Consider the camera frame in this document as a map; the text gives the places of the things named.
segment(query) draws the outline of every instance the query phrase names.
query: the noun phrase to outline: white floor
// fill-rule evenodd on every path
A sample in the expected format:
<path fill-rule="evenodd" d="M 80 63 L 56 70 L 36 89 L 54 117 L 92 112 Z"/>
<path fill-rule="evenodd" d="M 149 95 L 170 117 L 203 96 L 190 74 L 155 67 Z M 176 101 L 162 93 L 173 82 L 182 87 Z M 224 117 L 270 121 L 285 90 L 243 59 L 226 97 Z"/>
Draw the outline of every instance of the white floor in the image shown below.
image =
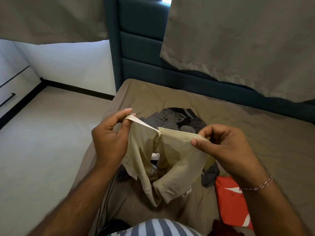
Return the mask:
<path fill-rule="evenodd" d="M 46 87 L 0 130 L 1 235 L 25 235 L 72 186 L 111 101 Z"/>

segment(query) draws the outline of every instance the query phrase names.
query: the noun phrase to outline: blue upholstered headboard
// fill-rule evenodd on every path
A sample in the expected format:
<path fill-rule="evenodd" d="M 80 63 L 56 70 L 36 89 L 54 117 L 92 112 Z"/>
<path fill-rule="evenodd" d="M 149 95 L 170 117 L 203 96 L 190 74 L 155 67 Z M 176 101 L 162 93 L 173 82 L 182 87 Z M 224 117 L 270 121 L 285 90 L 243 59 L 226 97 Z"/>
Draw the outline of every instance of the blue upholstered headboard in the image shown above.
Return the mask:
<path fill-rule="evenodd" d="M 132 78 L 315 122 L 315 105 L 266 98 L 248 87 L 179 71 L 161 59 L 169 5 L 154 0 L 105 0 L 116 90 Z"/>

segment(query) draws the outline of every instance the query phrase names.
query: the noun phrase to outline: red and white bracelet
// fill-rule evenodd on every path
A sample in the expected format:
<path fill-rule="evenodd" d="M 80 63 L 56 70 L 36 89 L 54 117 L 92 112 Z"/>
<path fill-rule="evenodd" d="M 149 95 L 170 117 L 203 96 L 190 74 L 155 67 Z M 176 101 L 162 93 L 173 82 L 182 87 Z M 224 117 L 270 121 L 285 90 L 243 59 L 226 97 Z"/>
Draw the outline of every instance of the red and white bracelet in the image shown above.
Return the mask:
<path fill-rule="evenodd" d="M 262 188 L 266 187 L 267 185 L 269 185 L 272 182 L 272 180 L 273 180 L 273 178 L 269 177 L 268 180 L 265 183 L 261 184 L 258 187 L 255 187 L 255 188 L 242 188 L 242 190 L 259 190 L 259 189 L 262 189 Z"/>

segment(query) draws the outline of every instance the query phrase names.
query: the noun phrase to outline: fingernail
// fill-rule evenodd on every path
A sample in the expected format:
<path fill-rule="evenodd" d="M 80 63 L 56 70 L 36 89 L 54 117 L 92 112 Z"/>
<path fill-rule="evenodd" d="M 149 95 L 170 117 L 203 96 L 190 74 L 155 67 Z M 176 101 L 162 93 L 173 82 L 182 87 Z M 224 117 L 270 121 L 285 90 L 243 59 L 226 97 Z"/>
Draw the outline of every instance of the fingernail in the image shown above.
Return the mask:
<path fill-rule="evenodd" d="M 197 145 L 197 141 L 196 141 L 195 139 L 192 139 L 190 143 L 191 143 L 191 145 L 193 145 L 193 146 L 196 146 L 196 145 Z"/>

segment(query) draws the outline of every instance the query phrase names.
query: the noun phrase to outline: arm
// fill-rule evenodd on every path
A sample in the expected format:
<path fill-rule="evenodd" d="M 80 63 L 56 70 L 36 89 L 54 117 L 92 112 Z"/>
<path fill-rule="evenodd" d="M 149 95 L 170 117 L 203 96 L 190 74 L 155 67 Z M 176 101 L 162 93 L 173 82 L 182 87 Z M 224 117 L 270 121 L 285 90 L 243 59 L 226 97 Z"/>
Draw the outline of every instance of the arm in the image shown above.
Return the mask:
<path fill-rule="evenodd" d="M 29 236 L 88 234 L 108 185 L 127 151 L 131 121 L 124 120 L 118 133 L 113 131 L 113 126 L 131 111 L 131 108 L 119 111 L 92 130 L 97 156 L 94 168 Z"/>
<path fill-rule="evenodd" d="M 240 129 L 212 124 L 199 134 L 211 141 L 194 139 L 191 144 L 213 156 L 240 187 L 254 188 L 268 180 L 267 170 Z M 274 180 L 263 189 L 243 194 L 257 236 L 310 235 Z"/>

